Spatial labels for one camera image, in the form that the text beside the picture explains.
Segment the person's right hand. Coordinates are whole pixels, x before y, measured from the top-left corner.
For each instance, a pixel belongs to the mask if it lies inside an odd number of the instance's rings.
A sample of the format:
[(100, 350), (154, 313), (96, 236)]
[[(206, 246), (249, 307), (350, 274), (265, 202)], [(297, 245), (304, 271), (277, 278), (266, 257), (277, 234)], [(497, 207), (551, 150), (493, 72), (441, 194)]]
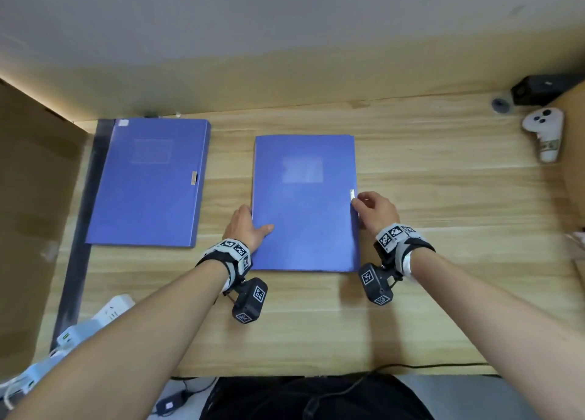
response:
[(379, 232), (393, 224), (400, 223), (396, 206), (390, 200), (376, 191), (370, 192), (373, 198), (373, 214), (369, 218), (360, 218), (363, 228), (376, 237)]

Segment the person's left hand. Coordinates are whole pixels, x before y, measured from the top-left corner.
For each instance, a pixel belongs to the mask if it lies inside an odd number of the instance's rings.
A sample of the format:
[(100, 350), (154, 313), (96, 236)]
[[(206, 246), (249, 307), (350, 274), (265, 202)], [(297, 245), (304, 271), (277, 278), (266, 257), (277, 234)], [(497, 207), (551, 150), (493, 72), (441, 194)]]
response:
[(242, 242), (251, 253), (254, 253), (264, 239), (254, 237), (254, 228), (250, 206), (243, 204), (234, 211), (222, 239), (234, 239)]

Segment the blue file box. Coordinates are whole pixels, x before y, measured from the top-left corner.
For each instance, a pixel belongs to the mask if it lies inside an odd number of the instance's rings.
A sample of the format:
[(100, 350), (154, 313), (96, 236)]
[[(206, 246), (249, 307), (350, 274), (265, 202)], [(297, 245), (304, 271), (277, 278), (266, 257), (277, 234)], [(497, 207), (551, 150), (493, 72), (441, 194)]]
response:
[(354, 273), (360, 267), (353, 135), (264, 135), (254, 143), (252, 218), (274, 230), (253, 270)]
[(117, 119), (86, 242), (193, 248), (210, 138), (206, 119)]

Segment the person's right forearm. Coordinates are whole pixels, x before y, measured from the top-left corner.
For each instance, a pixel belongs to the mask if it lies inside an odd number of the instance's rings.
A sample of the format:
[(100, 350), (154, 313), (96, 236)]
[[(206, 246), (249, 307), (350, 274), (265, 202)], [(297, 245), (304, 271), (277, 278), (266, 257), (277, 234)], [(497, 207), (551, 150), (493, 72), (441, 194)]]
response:
[(407, 256), (413, 278), (543, 420), (585, 420), (585, 332), (432, 250)]

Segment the person's left forearm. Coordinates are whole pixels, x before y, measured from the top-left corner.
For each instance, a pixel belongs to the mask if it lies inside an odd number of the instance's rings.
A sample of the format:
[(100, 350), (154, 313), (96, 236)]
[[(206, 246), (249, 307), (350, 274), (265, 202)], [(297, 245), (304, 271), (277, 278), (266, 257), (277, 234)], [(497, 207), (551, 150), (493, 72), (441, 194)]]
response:
[(145, 420), (228, 279), (202, 262), (81, 343), (6, 420)]

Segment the marker-printed wrist band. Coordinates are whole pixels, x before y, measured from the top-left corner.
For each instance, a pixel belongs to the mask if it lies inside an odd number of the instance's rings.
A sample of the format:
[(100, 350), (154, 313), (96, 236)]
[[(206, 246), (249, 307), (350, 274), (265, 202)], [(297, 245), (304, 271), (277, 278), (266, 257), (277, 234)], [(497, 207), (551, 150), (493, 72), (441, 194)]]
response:
[(375, 237), (374, 248), (381, 260), (382, 267), (397, 281), (411, 278), (411, 253), (419, 248), (435, 252), (433, 247), (412, 227), (399, 223), (386, 226)]
[(209, 260), (219, 261), (228, 272), (228, 279), (222, 289), (224, 295), (245, 281), (245, 276), (253, 265), (250, 249), (240, 240), (230, 238), (223, 239), (206, 250), (196, 265)]

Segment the person's black shorts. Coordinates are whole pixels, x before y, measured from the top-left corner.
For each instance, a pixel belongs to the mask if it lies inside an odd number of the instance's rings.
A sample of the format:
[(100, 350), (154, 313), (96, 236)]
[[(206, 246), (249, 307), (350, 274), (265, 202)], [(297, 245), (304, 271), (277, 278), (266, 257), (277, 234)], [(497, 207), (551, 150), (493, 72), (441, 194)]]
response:
[(222, 377), (200, 420), (435, 420), (389, 374)]

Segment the white power strip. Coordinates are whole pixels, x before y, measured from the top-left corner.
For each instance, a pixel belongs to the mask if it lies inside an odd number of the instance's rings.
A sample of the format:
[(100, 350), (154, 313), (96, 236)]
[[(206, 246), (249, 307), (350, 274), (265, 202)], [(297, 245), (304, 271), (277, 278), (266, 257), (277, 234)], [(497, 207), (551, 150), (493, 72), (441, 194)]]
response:
[(119, 318), (133, 306), (135, 306), (135, 301), (130, 295), (116, 295), (111, 298), (91, 319), (96, 321), (99, 326), (103, 328)]

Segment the black power adapter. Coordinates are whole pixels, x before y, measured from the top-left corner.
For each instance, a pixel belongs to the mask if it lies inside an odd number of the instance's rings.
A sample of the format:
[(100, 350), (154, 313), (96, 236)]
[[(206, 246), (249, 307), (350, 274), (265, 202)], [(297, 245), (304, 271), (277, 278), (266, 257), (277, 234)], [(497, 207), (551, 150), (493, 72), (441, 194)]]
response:
[(166, 417), (172, 415), (176, 410), (184, 406), (191, 396), (187, 389), (168, 395), (157, 401), (150, 415)]

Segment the white handheld controller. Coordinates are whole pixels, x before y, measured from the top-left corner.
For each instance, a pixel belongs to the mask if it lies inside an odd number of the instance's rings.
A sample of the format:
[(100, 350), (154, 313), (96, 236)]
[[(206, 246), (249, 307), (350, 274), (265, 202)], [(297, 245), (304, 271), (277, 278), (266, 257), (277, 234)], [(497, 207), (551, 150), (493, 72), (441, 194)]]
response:
[(537, 136), (542, 163), (557, 161), (562, 142), (565, 114), (558, 108), (545, 107), (533, 111), (522, 120), (521, 127)]

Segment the large brown cardboard box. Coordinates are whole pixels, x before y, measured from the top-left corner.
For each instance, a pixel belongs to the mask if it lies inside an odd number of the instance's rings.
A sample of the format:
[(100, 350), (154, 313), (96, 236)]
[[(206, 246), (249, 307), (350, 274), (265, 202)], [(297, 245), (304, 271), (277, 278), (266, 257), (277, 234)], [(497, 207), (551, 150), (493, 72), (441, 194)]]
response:
[(0, 79), (0, 381), (32, 363), (86, 141)]

